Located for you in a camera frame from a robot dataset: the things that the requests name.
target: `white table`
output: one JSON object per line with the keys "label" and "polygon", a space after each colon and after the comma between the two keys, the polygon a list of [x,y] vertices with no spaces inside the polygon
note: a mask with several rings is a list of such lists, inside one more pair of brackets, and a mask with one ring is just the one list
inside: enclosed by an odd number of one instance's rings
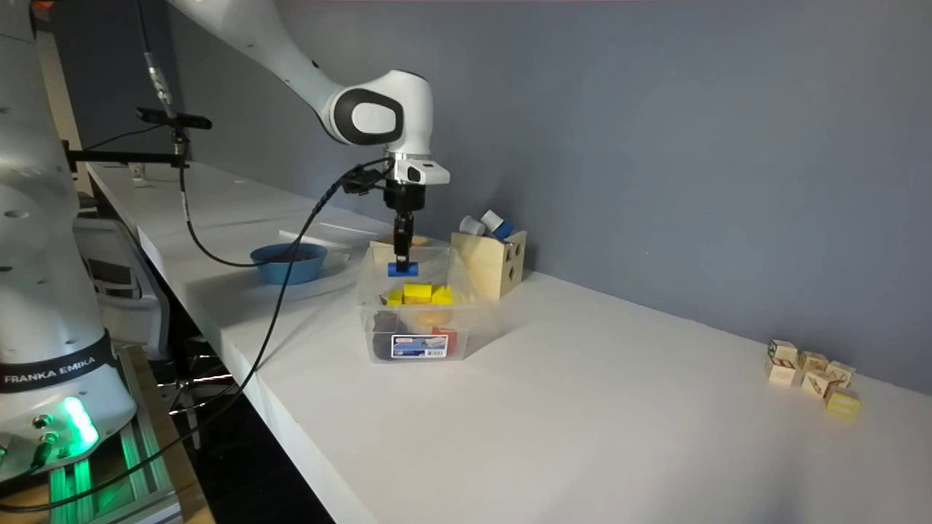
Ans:
{"label": "white table", "polygon": [[[196,250],[174,185],[94,180],[241,380],[273,289]],[[203,166],[190,186],[202,240],[240,259],[311,209]],[[764,345],[541,275],[473,358],[375,365],[350,278],[289,292],[248,388],[334,522],[932,522],[930,397],[859,375],[864,416],[840,423],[767,385]]]}

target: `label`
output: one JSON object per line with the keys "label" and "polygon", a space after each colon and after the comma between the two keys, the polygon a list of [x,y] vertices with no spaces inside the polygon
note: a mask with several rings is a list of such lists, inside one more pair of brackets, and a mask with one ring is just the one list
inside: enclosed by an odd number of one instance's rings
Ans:
{"label": "label", "polygon": [[416,358],[445,358],[448,355],[448,334],[390,334],[393,362],[416,362]]}

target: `black wire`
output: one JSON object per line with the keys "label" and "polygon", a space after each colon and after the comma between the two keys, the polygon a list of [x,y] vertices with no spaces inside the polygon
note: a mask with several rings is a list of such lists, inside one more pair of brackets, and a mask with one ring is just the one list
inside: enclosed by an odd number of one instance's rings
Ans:
{"label": "black wire", "polygon": [[[343,180],[356,171],[343,171],[326,192],[324,198],[318,198],[315,209],[310,212],[310,220],[302,222],[301,234],[293,236],[293,243],[289,244],[289,250],[296,250],[301,240],[305,236],[305,231],[311,228],[311,222],[320,215],[320,209],[326,208],[326,202],[343,186]],[[199,431],[203,431],[208,425],[212,425],[218,416],[225,416],[241,397],[244,397],[244,388],[251,385],[251,380],[260,374],[261,368],[261,358],[267,353],[267,340],[273,334],[273,327],[280,321],[280,313],[283,313],[283,302],[285,302],[285,292],[289,292],[289,281],[291,281],[291,268],[293,268],[293,256],[289,256],[289,268],[285,268],[285,281],[280,285],[280,295],[273,301],[273,308],[270,308],[270,321],[267,321],[267,330],[266,330],[266,337],[261,337],[261,348],[260,348],[260,355],[254,358],[248,375],[240,383],[237,394],[218,409],[212,412],[199,428],[190,428],[186,435],[180,435],[178,441],[167,442],[158,455],[148,455],[146,460],[141,460],[136,467],[120,473],[116,479],[104,480],[104,484],[95,484],[94,490],[87,492],[78,492],[78,495],[71,495],[65,502],[52,502],[52,505],[34,505],[34,506],[8,506],[8,505],[0,505],[0,514],[50,514],[55,506],[66,506],[72,502],[82,502],[94,492],[101,492],[120,480],[125,480],[129,474],[141,473],[143,467],[148,467],[152,460],[164,457],[167,452],[171,452],[174,445],[192,441]]]}
{"label": "black wire", "polygon": [[85,153],[101,150],[101,145],[116,142],[116,141],[125,141],[125,138],[148,135],[148,131],[158,131],[158,128],[164,128],[164,125],[148,125],[148,128],[123,131],[123,135],[113,135],[113,138],[109,138],[109,141],[100,141],[100,142],[85,145]]}
{"label": "black wire", "polygon": [[183,169],[183,166],[178,166],[178,189],[180,189],[180,208],[183,208],[183,228],[186,228],[186,234],[192,236],[192,243],[199,244],[199,250],[202,250],[208,259],[218,262],[218,266],[257,268],[254,262],[234,262],[234,259],[216,256],[216,254],[202,243],[202,236],[199,236],[199,231],[196,231],[196,222],[192,222],[192,203],[190,203],[190,198],[186,198],[186,169]]}

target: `blue bowl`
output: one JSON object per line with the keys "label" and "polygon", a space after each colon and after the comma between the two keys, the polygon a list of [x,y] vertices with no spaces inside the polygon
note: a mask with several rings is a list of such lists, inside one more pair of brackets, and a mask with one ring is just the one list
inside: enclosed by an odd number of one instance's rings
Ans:
{"label": "blue bowl", "polygon": [[257,249],[251,256],[266,285],[283,285],[289,266],[291,266],[289,285],[301,285],[324,275],[326,249],[289,243],[289,244]]}

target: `clear plastic container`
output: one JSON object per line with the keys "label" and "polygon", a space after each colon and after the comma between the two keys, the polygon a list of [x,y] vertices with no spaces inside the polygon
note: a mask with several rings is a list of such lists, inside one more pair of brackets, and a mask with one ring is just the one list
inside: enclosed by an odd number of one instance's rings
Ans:
{"label": "clear plastic container", "polygon": [[375,362],[452,362],[500,334],[448,244],[411,249],[416,275],[390,278],[393,250],[372,243],[362,272],[362,318]]}

